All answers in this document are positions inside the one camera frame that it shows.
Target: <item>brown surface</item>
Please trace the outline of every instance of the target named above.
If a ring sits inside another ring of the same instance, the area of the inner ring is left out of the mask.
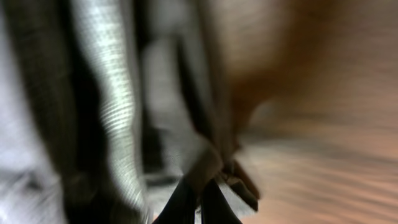
[[[216,0],[214,9],[236,129],[266,101],[273,113],[251,127],[282,139],[246,150],[268,186],[245,223],[398,223],[398,1]],[[279,152],[291,139],[306,142]]]

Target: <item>gray cloth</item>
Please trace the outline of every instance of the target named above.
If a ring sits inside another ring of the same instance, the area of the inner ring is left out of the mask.
[[[228,162],[193,2],[1,7],[0,223],[150,223]]]

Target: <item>garment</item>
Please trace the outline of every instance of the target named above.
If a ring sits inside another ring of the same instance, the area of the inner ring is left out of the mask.
[[[229,163],[196,9],[2,2],[1,223],[150,223]]]

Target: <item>wooden surface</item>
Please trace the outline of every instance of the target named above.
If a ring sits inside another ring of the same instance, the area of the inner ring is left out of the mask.
[[[213,9],[236,131],[262,136],[241,158],[266,191],[244,222],[398,223],[398,1]]]

